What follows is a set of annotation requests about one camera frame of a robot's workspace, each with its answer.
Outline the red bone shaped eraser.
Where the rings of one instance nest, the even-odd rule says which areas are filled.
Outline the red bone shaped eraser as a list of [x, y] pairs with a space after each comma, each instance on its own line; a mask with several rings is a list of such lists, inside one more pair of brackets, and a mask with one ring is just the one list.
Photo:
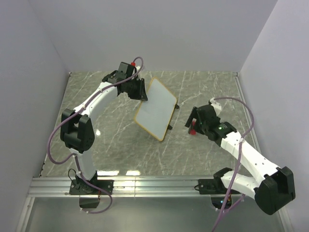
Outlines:
[[189, 130], [188, 130], [188, 133], [189, 133], [190, 135], [196, 135], [195, 123], [196, 123], [196, 121], [193, 120], [193, 121], [191, 122], [191, 124], [190, 124]]

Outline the yellow framed whiteboard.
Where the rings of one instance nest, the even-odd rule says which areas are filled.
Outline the yellow framed whiteboard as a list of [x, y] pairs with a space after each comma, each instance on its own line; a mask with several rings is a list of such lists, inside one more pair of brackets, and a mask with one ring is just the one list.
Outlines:
[[141, 102], [134, 121], [158, 141], [163, 141], [177, 105], [176, 96], [156, 77], [147, 89], [148, 100]]

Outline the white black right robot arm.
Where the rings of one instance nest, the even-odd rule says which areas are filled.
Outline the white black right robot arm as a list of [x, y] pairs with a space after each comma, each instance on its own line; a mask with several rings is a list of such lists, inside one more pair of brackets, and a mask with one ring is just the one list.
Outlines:
[[223, 168], [213, 175], [212, 180], [198, 180], [195, 189], [200, 194], [225, 194], [233, 180], [231, 193], [249, 196], [268, 215], [295, 199], [293, 172], [286, 166], [281, 168], [266, 159], [241, 138], [234, 126], [221, 122], [213, 105], [193, 107], [185, 126], [189, 131], [207, 136], [234, 158], [240, 159], [241, 165], [251, 174], [248, 177], [234, 174], [231, 168]]

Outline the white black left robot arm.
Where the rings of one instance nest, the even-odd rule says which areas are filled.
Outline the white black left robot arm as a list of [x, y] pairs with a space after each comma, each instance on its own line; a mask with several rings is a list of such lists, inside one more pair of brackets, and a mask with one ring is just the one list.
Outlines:
[[73, 110], [65, 109], [61, 115], [60, 139], [73, 154], [77, 168], [71, 186], [82, 195], [98, 193], [100, 185], [90, 150], [95, 140], [92, 123], [121, 93], [134, 100], [148, 100], [144, 79], [138, 77], [136, 68], [106, 75], [96, 91], [82, 104]]

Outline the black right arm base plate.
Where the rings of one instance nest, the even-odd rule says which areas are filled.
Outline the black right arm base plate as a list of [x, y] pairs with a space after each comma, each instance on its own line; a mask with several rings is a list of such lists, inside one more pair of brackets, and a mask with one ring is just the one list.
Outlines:
[[200, 195], [220, 195], [227, 192], [227, 188], [220, 178], [199, 179], [198, 184], [194, 186], [194, 190], [198, 191]]

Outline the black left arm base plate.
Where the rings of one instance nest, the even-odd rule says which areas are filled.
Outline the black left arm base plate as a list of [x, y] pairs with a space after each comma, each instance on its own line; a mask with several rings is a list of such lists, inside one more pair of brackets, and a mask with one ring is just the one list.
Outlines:
[[76, 176], [70, 184], [69, 195], [112, 194], [114, 184], [113, 180], [98, 180], [96, 177], [93, 177], [89, 183], [90, 185]]

